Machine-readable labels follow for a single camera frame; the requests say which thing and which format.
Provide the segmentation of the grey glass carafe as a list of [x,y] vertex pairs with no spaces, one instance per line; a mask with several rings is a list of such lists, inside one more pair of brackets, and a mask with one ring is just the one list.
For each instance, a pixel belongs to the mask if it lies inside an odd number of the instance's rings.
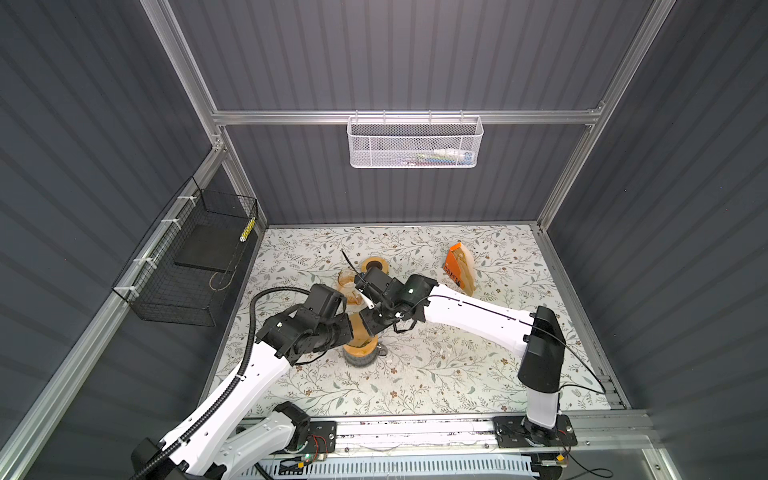
[[342,355],[348,365],[355,368],[363,368],[371,365],[379,358],[386,357],[388,355],[388,349],[386,346],[377,346],[367,353],[360,349],[354,350],[353,352],[344,349]]

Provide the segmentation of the orange glass carafe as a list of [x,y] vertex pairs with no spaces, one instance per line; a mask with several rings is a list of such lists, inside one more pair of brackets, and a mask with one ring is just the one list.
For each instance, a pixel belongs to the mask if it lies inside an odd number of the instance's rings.
[[349,268],[342,269],[337,276],[338,291],[341,292],[350,304],[360,305],[362,298],[355,287],[356,273]]

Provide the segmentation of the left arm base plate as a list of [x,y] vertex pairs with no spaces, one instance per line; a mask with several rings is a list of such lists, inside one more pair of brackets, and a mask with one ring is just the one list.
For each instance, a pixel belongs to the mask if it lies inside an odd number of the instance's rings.
[[330,454],[336,450],[338,423],[336,421],[312,420],[306,434],[300,436],[293,447],[280,450],[281,454]]

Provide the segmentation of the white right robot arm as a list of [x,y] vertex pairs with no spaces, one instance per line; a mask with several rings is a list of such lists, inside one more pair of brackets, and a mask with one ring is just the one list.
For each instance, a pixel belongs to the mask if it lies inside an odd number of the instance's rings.
[[460,293],[418,274],[401,282],[379,268],[355,275],[366,308],[360,317],[369,334],[387,328],[406,333],[420,322],[458,328],[495,343],[519,358],[518,380],[527,389],[525,422],[553,431],[566,342],[555,313],[512,310]]

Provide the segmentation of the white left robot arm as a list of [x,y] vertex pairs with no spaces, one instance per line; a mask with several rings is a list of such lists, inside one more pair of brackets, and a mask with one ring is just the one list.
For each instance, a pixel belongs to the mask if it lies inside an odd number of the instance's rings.
[[237,366],[186,419],[159,441],[143,440],[132,454],[136,479],[232,479],[267,456],[297,454],[311,444],[311,418],[295,404],[277,405],[255,426],[236,428],[263,394],[302,356],[322,357],[352,338],[346,297],[315,284],[305,299],[264,321],[249,303],[249,330]]

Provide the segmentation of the orange coffee filter pack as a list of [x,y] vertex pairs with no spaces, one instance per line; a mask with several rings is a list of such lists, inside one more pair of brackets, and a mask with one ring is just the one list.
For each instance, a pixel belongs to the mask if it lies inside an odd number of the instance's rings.
[[457,243],[450,247],[443,270],[466,295],[474,295],[476,291],[474,258],[466,246]]

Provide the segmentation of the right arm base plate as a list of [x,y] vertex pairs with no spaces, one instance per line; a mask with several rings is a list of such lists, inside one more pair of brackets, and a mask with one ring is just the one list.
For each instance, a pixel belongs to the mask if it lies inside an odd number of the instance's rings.
[[558,414],[555,426],[546,429],[524,415],[492,418],[494,435],[501,448],[565,447],[578,444],[574,427],[567,415]]

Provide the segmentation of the bamboo ring holder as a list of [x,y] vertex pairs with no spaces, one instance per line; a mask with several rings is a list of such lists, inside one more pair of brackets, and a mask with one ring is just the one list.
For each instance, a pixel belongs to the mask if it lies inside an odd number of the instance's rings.
[[372,269],[379,269],[383,273],[388,274],[389,273],[389,263],[377,256],[369,257],[365,259],[361,264],[361,269],[364,273],[367,273],[368,271]]
[[359,345],[353,345],[352,343],[345,344],[343,349],[346,354],[353,357],[366,357],[372,355],[378,346],[378,337],[370,337],[365,342]]

